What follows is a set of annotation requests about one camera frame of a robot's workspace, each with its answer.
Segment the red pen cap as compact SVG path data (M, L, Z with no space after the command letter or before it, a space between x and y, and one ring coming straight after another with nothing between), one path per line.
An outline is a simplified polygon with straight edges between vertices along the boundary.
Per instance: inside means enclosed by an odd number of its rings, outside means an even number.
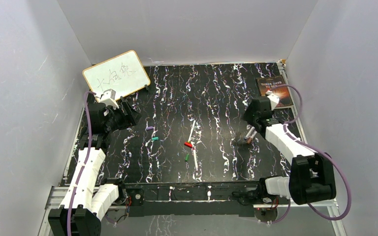
M193 148L193 145L190 142L185 142L184 145L189 148Z

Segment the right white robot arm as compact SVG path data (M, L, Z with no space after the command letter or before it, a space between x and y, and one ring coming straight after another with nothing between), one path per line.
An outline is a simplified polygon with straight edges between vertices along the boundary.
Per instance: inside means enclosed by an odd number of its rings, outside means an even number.
M336 197L333 164L322 154L299 143L286 124L274 117L279 99L269 95L253 99L243 120L252 126L250 134L259 133L275 146L290 164L288 177L262 177L255 190L234 191L232 197L241 204L253 205L258 201L271 203L276 197L292 199L296 204L310 204Z

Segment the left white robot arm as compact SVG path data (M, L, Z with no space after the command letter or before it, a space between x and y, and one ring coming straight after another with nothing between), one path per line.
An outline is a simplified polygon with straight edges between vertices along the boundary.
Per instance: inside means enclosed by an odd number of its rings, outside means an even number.
M87 128L78 143L78 160L69 188L48 221L55 236L98 236L111 205L131 201L120 178L107 178L96 187L114 131L135 126L141 116L127 101L85 106Z

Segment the white marker pen yellow end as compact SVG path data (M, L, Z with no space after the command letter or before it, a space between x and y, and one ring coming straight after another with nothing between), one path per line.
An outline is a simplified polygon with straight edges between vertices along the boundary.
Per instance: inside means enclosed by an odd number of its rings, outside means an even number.
M191 142L191 138L192 138L192 135L193 135L195 125L196 125L196 120L193 120L192 125L191 125L191 129L190 129L190 133L189 133L189 138L188 138L189 143Z

